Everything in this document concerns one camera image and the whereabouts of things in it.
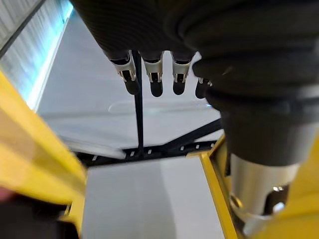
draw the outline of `black vertical pole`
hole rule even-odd
[[[143,136],[143,95],[142,95],[142,62],[138,51],[132,51],[134,64],[136,68],[136,78],[139,81],[140,91],[135,97],[136,123],[138,128],[139,139],[139,157],[144,155],[144,136]]]

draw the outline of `black metal frame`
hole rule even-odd
[[[138,51],[132,51],[132,56],[136,68],[136,77],[140,86],[139,93],[135,95],[135,111],[139,140],[138,147],[123,149],[123,151],[126,153],[125,159],[117,159],[89,153],[76,152],[77,157],[82,161],[84,165],[86,165],[87,167],[92,167],[185,156],[191,152],[210,150],[216,143],[215,140],[202,142],[194,141],[222,129],[220,119],[208,123],[165,144],[144,147],[142,61]]]

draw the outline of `grey floor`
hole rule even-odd
[[[184,94],[173,93],[168,52],[163,71],[164,92],[154,98],[143,67],[145,145],[165,143],[219,118],[218,111],[195,97],[192,72]],[[63,139],[102,147],[137,146],[134,97],[77,14],[66,27],[38,113]],[[90,169],[83,238],[223,238],[199,159]]]
[[[198,158],[89,171],[83,239],[223,239]]]

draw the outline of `black crossbar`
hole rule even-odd
[[[90,153],[76,152],[75,154],[86,167],[93,167],[186,156],[188,153],[191,152],[208,151],[214,146],[215,143],[215,140],[190,143],[182,146],[181,148],[171,150],[167,153],[161,151],[161,145],[148,146],[144,148],[143,156],[138,155],[139,148],[128,148],[123,149],[123,151],[126,153],[125,159],[98,156]]]
[[[222,129],[221,119],[217,119],[208,123],[200,128],[197,128],[187,134],[182,135],[168,143],[161,146],[162,151],[170,151],[182,147],[183,145],[194,142],[196,139],[202,138],[208,134],[214,133]]]

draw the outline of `silver metal cylinder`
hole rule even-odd
[[[265,213],[267,197],[290,185],[300,165],[266,166],[246,161],[235,154],[231,155],[230,164],[230,205],[245,223],[244,233],[250,235],[285,207],[286,202],[278,202],[270,214]]]

